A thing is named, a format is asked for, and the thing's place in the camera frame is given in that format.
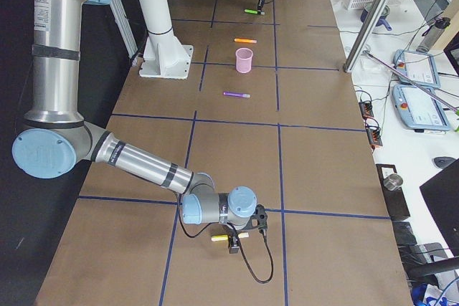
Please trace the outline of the yellow highlighter pen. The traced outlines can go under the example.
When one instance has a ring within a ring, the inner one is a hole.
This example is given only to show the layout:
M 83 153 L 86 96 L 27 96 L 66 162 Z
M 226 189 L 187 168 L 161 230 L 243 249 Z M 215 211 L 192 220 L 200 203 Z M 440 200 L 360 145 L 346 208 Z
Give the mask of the yellow highlighter pen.
M 248 238 L 250 235 L 247 233 L 247 232 L 242 232 L 240 234 L 238 234 L 238 237 L 240 239 L 244 239 L 244 238 Z M 230 236 L 228 234 L 220 234 L 220 235 L 214 235 L 214 236 L 211 236 L 211 240 L 213 242 L 224 242 L 224 241 L 228 241 L 230 238 Z

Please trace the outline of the green highlighter pen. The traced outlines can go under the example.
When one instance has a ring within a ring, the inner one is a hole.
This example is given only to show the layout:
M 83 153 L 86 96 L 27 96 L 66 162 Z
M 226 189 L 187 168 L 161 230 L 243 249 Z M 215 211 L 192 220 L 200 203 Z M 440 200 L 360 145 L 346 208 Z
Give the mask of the green highlighter pen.
M 254 15 L 261 15 L 261 16 L 265 15 L 265 12 L 261 10 L 244 9 L 244 12 L 247 14 L 254 14 Z

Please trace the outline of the orange highlighter pen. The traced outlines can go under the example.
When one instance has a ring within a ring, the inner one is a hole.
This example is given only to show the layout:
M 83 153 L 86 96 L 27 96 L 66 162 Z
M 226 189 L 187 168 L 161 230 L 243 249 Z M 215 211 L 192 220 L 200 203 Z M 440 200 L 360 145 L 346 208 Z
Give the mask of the orange highlighter pen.
M 236 43 L 245 43 L 245 44 L 256 44 L 257 40 L 256 39 L 247 39 L 247 38 L 236 37 L 236 38 L 234 38 L 234 42 L 236 42 Z

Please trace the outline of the pink mesh pen holder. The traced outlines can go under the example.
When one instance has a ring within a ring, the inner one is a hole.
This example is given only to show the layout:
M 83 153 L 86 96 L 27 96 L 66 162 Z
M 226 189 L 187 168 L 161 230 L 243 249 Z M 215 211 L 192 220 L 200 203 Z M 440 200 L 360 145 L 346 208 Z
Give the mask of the pink mesh pen holder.
M 253 51 L 247 47 L 241 47 L 235 52 L 235 68 L 239 73 L 248 73 L 252 69 Z

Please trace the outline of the purple highlighter pen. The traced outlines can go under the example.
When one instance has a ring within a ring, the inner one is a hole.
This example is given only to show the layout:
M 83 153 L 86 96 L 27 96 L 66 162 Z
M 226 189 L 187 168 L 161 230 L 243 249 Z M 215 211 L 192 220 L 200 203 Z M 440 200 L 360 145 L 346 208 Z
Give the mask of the purple highlighter pen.
M 238 97 L 238 98 L 250 98 L 251 95 L 247 93 L 240 93 L 240 92 L 228 92 L 224 91 L 222 93 L 226 97 Z

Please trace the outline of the left power strip with plugs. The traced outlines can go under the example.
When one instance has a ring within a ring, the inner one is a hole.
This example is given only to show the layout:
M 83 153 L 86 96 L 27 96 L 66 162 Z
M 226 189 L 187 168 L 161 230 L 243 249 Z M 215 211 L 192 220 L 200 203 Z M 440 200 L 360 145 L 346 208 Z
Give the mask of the left power strip with plugs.
M 367 100 L 359 102 L 359 109 L 361 111 L 361 116 L 363 117 L 363 119 L 374 117 L 373 105 L 371 101 Z

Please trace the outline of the power strip with plugs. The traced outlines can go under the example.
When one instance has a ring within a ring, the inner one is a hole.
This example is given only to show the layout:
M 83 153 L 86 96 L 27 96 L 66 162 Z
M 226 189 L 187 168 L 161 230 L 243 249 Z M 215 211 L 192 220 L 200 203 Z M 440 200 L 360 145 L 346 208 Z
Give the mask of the power strip with plugs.
M 371 101 L 367 100 L 359 102 L 359 109 L 361 111 L 361 116 L 363 117 L 363 119 L 374 117 L 373 105 Z
M 365 130 L 370 147 L 374 150 L 383 146 L 381 128 L 378 125 L 365 124 Z

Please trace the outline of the water bottle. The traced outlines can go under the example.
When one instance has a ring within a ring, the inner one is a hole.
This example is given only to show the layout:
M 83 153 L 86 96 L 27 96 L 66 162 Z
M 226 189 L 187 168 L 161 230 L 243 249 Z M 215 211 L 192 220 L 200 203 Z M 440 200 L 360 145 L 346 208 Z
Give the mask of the water bottle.
M 440 38 L 446 28 L 450 26 L 449 17 L 438 17 L 422 35 L 423 39 L 416 48 L 417 52 L 428 53 L 434 43 Z

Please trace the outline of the far teach pendant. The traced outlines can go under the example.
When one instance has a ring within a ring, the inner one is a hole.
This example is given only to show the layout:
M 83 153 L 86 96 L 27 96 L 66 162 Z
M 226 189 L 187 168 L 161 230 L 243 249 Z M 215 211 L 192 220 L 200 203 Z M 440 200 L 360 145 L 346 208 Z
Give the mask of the far teach pendant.
M 422 86 L 440 88 L 435 59 L 431 54 L 398 49 L 393 62 L 395 69 L 410 80 Z

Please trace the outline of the teach pendant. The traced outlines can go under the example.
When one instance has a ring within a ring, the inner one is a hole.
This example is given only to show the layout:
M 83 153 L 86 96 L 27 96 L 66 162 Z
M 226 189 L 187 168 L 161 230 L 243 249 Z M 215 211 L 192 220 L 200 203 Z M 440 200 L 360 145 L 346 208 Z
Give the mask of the teach pendant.
M 435 59 L 431 54 L 398 49 L 393 62 L 395 69 L 410 80 L 422 86 L 440 88 Z
M 443 106 L 428 94 L 412 85 L 395 85 L 392 98 L 404 125 L 416 132 L 447 132 L 450 123 Z

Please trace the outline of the black box on desk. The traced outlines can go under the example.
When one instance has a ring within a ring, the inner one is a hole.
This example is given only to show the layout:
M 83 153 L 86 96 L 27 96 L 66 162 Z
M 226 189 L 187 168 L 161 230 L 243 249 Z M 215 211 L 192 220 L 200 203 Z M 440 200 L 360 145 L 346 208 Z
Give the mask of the black box on desk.
M 390 219 L 392 221 L 404 221 L 408 219 L 410 217 L 410 212 L 402 188 L 389 191 L 383 184 L 383 180 L 388 175 L 397 173 L 395 165 L 377 163 L 376 169 Z

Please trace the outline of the steel cup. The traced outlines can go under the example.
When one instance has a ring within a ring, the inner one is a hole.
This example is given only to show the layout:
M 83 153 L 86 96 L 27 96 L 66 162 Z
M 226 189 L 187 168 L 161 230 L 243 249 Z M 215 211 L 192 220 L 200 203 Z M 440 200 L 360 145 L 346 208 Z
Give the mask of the steel cup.
M 395 191 L 403 184 L 403 178 L 397 173 L 391 173 L 383 180 L 383 187 L 388 191 Z

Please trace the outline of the right power strip with plugs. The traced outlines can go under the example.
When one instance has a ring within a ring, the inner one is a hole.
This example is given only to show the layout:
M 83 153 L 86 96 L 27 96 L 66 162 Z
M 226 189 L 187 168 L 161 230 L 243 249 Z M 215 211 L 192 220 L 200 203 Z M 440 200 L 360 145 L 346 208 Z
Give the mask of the right power strip with plugs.
M 381 128 L 378 125 L 365 124 L 365 130 L 370 147 L 374 150 L 383 146 Z

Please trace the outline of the near teach pendant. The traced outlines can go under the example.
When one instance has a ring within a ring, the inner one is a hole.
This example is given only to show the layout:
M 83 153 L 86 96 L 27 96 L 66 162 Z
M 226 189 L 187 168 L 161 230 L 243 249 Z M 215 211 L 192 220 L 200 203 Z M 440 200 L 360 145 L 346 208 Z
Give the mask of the near teach pendant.
M 447 132 L 450 123 L 443 106 L 428 94 L 412 85 L 395 85 L 392 98 L 404 125 L 416 132 Z

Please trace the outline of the black monitor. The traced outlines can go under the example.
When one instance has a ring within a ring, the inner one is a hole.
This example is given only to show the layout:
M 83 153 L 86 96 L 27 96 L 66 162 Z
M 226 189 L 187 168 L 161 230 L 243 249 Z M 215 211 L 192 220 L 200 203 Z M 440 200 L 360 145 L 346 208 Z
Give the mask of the black monitor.
M 420 190 L 448 247 L 458 256 L 458 169 L 448 166 L 422 184 Z

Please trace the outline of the black computer mouse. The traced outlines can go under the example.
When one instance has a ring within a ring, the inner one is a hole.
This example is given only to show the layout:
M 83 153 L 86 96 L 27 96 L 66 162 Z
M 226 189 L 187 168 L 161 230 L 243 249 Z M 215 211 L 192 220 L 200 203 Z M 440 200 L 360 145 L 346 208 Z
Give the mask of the black computer mouse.
M 444 169 L 447 168 L 449 165 L 454 163 L 456 158 L 449 157 L 449 156 L 438 156 L 433 158 L 433 163 L 437 168 Z

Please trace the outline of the aluminium frame post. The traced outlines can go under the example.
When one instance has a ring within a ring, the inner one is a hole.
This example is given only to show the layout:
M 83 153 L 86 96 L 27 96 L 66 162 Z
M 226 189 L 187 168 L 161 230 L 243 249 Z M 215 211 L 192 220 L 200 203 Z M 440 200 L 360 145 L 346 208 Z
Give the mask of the aluminium frame post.
M 372 7 L 369 10 L 369 13 L 366 16 L 364 23 L 358 33 L 356 41 L 354 42 L 351 51 L 346 58 L 346 61 L 343 65 L 343 70 L 346 73 L 352 72 L 356 62 L 364 50 L 364 45 L 368 41 L 370 35 L 372 34 L 373 29 L 380 18 L 384 7 L 386 6 L 388 0 L 373 0 Z

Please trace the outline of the white pedestal column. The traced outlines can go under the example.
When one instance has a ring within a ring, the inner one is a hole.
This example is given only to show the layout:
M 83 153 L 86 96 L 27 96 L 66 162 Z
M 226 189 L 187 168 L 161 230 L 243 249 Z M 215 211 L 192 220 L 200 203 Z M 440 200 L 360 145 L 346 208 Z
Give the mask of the white pedestal column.
M 139 0 L 148 39 L 140 76 L 186 79 L 194 48 L 183 45 L 174 34 L 167 0 Z

